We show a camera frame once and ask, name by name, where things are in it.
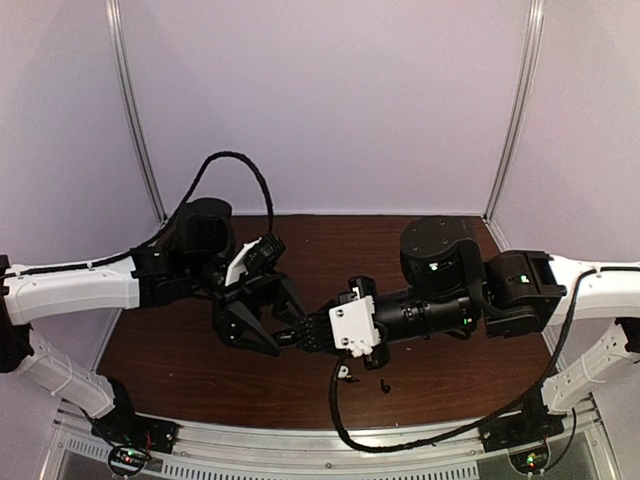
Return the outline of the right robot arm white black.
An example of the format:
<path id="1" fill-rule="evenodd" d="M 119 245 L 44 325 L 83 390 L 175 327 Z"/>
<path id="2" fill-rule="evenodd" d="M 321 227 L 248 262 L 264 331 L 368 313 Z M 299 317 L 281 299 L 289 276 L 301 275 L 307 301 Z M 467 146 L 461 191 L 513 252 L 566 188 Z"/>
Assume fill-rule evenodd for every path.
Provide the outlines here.
<path id="1" fill-rule="evenodd" d="M 485 261 L 466 220 L 420 218 L 400 237 L 405 290 L 380 294 L 371 280 L 358 291 L 364 303 L 358 335 L 349 345 L 376 369 L 387 362 L 389 344 L 435 333 L 470 334 L 484 321 L 490 337 L 510 338 L 542 331 L 560 334 L 558 358 L 578 320 L 609 317 L 611 325 L 569 366 L 545 368 L 527 392 L 541 403 L 513 419 L 519 440 L 535 440 L 551 414 L 621 376 L 639 361 L 639 265 L 574 260 L 540 250 L 505 250 Z"/>

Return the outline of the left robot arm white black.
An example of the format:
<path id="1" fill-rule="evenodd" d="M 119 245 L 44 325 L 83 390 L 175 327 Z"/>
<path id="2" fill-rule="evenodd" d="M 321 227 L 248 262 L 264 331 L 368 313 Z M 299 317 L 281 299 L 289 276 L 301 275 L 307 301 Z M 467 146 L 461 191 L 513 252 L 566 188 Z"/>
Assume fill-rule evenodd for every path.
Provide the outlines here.
<path id="1" fill-rule="evenodd" d="M 150 243 L 112 258 L 40 267 L 1 258 L 1 371 L 23 374 L 103 420 L 123 444 L 144 433 L 126 387 L 92 373 L 33 330 L 34 320 L 100 309 L 151 309 L 201 296 L 227 346 L 276 356 L 301 341 L 303 309 L 275 266 L 284 243 L 268 232 L 238 248 L 232 207 L 200 198 L 180 206 Z"/>

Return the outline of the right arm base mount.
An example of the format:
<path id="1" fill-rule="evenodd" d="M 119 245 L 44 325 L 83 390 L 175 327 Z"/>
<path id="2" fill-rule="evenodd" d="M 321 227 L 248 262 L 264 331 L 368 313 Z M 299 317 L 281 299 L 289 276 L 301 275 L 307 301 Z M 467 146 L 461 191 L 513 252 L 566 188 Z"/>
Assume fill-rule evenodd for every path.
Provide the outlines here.
<path id="1" fill-rule="evenodd" d="M 485 453 L 540 442 L 564 432 L 565 415 L 543 415 L 539 419 L 523 413 L 494 419 L 479 428 Z"/>

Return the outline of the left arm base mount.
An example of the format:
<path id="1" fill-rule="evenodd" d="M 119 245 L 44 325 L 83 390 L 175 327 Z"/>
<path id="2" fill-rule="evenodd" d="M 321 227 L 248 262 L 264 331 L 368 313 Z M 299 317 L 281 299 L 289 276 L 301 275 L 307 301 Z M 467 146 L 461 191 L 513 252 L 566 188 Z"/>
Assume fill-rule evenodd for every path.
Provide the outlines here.
<path id="1" fill-rule="evenodd" d="M 131 446 L 144 452 L 171 454 L 177 438 L 175 422 L 134 414 L 100 419 L 88 417 L 91 433 L 110 446 Z"/>

